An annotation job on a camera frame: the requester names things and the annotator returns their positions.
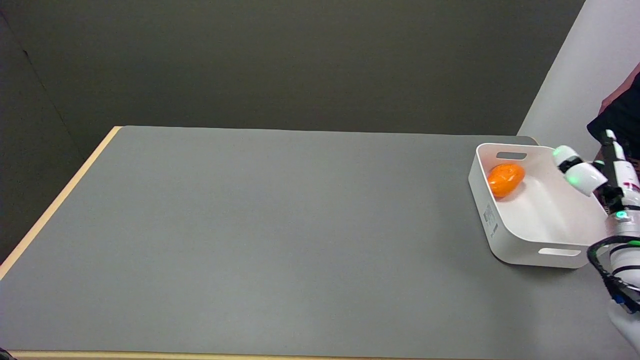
dark gray wall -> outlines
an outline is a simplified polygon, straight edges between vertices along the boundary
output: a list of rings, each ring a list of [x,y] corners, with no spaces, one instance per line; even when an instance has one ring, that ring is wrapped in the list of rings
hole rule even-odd
[[[84,156],[114,125],[515,134],[583,0],[20,0]]]
[[[82,159],[2,17],[0,127],[0,261],[4,261]]]

label on bin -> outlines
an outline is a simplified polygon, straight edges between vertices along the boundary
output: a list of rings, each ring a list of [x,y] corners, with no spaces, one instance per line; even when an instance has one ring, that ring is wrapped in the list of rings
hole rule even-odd
[[[498,229],[498,222],[495,221],[495,212],[493,212],[491,202],[486,206],[486,209],[483,213],[483,218],[484,222],[486,223],[486,233],[493,238],[495,231]]]

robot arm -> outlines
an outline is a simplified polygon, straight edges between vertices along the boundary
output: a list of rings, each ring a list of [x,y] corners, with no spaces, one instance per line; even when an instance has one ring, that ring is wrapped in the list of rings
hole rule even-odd
[[[588,257],[611,295],[611,322],[640,354],[640,183],[613,131],[606,130],[601,143],[604,161],[585,163],[573,149],[560,146],[554,163],[576,190],[586,196],[597,192],[608,207],[610,237],[592,245]],[[610,273],[596,255],[604,246],[611,246]]]

table surface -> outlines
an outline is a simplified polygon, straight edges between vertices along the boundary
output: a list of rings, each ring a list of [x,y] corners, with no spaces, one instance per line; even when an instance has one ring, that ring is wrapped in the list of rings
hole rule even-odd
[[[634,358],[592,268],[493,257],[485,142],[533,140],[124,127],[1,281],[0,346]]]

orange egg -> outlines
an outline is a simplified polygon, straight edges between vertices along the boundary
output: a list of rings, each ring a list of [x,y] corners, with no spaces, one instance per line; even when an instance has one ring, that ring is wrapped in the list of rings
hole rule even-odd
[[[509,195],[524,179],[524,173],[524,169],[515,164],[501,164],[491,169],[486,179],[493,196],[505,197]]]

